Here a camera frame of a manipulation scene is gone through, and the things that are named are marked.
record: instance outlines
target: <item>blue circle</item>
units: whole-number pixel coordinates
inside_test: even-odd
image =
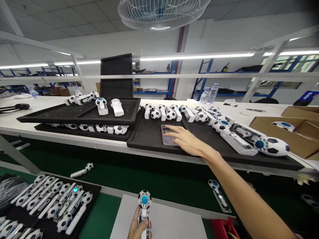
[[[256,141],[255,145],[256,145],[257,148],[265,147],[265,143],[262,142],[261,140]]]
[[[143,197],[142,197],[142,203],[143,203],[143,204],[147,204],[148,201],[149,201],[149,199],[147,198],[147,196],[143,196]]]
[[[281,123],[283,126],[287,126],[287,127],[290,127],[291,126],[291,124],[288,124],[288,123],[286,123],[286,122],[282,122]]]

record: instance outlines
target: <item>white table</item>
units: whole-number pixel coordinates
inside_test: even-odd
[[[34,99],[34,98],[14,99],[13,97],[0,99],[0,107],[14,106],[15,104],[19,104],[19,103],[27,103],[31,107],[28,110],[18,111],[11,114],[0,115],[0,133],[14,135],[14,136],[20,135],[25,138],[72,144],[77,146],[110,150],[110,151],[116,151],[116,152],[122,152],[122,153],[137,154],[137,155],[143,155],[148,157],[176,160],[176,161],[196,163],[196,164],[206,164],[203,159],[197,158],[197,157],[182,156],[182,155],[176,155],[176,154],[168,154],[168,153],[128,148],[126,145],[126,142],[121,142],[121,141],[38,131],[34,128],[34,126],[38,125],[38,123],[20,123],[16,119],[20,116],[24,116],[32,112],[36,112],[48,107],[63,104],[66,98],[67,97],[59,97],[59,96],[56,96],[56,97],[41,96],[39,99]],[[151,103],[154,106],[158,106],[159,104],[164,104],[164,105],[176,104],[178,106],[187,105],[191,108],[198,106],[198,105],[189,103],[187,101],[141,100],[142,106],[144,106],[146,103]],[[238,103],[237,107],[232,107],[232,106],[223,105],[223,102],[215,102],[213,104],[205,104],[201,106],[203,106],[204,108],[217,106],[220,108],[221,112],[223,112],[230,118],[234,118],[236,122],[249,125],[254,119],[254,117],[256,116],[279,117],[281,113],[289,105]],[[265,110],[267,112],[264,113],[264,112],[248,111],[246,110],[246,108],[260,109],[260,110]],[[299,163],[305,166],[305,168],[302,169],[301,171],[315,172],[315,170],[309,164],[303,162],[302,160],[296,157],[294,158]],[[254,166],[254,165],[239,164],[239,163],[229,163],[229,164],[234,169],[245,170],[245,171],[262,172],[262,173],[282,175],[282,176],[288,176],[288,177],[294,177],[296,175],[296,172],[283,170],[283,169],[267,168],[267,167],[260,167],[260,166]]]

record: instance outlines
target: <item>smartphone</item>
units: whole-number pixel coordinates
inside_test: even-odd
[[[170,133],[173,132],[171,129],[166,128],[165,124],[162,124],[161,126],[161,131],[162,131],[162,138],[163,138],[163,144],[169,145],[169,146],[178,146],[178,144],[173,143],[173,137],[170,136],[164,136],[165,133]]]

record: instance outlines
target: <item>water bottle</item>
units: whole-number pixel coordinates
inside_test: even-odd
[[[81,91],[80,91],[79,88],[76,86],[76,87],[75,87],[75,95],[77,95],[78,93],[81,93]]]
[[[205,91],[202,93],[202,95],[200,96],[199,102],[201,104],[205,104],[206,103],[206,96],[209,93],[209,87],[206,87]]]
[[[33,89],[32,86],[28,86],[28,90],[33,98],[40,98],[39,93],[35,89]]]
[[[218,92],[218,83],[215,83],[214,86],[209,90],[209,93],[206,96],[206,103],[213,103]]]
[[[294,106],[307,106],[319,96],[319,82],[310,91],[306,91],[299,100],[293,103]]]

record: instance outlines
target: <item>brown cardboard box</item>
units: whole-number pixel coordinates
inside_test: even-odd
[[[71,96],[69,89],[60,89],[61,96]]]
[[[299,117],[319,122],[319,107],[289,106],[281,115],[284,117]]]
[[[96,84],[97,92],[100,94],[100,83],[96,82],[95,84]]]
[[[295,126],[294,132],[287,131],[273,122],[283,121]],[[258,130],[269,137],[279,138],[285,141],[291,152],[308,158],[319,152],[319,123],[303,118],[284,117],[255,117],[250,127]]]

